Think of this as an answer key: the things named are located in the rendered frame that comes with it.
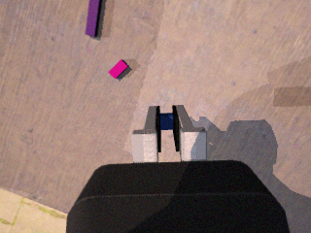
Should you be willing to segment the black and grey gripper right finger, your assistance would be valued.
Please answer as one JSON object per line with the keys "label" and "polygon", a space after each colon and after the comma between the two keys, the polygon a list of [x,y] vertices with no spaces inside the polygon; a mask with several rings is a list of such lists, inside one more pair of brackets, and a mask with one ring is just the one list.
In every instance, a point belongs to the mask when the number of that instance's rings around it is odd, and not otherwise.
{"label": "black and grey gripper right finger", "polygon": [[173,136],[181,161],[207,161],[207,132],[193,127],[183,105],[173,105]]}

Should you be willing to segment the magenta block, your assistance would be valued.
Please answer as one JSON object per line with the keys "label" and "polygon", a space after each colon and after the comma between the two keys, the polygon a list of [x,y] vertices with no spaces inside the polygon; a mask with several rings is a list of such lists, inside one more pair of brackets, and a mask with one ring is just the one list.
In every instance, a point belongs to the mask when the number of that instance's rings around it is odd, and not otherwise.
{"label": "magenta block", "polygon": [[116,79],[126,68],[128,65],[121,59],[110,71],[109,73],[112,75],[114,79]]}

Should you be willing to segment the purple rod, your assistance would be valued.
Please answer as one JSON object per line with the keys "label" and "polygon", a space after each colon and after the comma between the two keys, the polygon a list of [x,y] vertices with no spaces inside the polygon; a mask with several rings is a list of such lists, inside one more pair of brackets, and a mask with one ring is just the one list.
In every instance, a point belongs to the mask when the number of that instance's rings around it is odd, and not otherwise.
{"label": "purple rod", "polygon": [[97,38],[101,5],[102,0],[89,0],[86,20],[86,35],[88,36]]}

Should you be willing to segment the small blue cube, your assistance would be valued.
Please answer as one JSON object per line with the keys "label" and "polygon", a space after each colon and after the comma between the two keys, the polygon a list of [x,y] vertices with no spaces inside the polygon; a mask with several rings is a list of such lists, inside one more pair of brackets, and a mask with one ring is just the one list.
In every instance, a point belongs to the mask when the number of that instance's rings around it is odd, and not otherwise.
{"label": "small blue cube", "polygon": [[160,130],[174,130],[172,113],[160,114]]}

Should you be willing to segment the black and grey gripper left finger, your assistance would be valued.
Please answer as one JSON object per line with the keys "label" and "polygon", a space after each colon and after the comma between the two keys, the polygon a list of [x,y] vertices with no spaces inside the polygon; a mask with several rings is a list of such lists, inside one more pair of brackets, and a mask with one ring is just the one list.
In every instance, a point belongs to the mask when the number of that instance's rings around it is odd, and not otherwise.
{"label": "black and grey gripper left finger", "polygon": [[160,106],[150,106],[144,128],[131,135],[133,163],[158,162],[161,152]]}

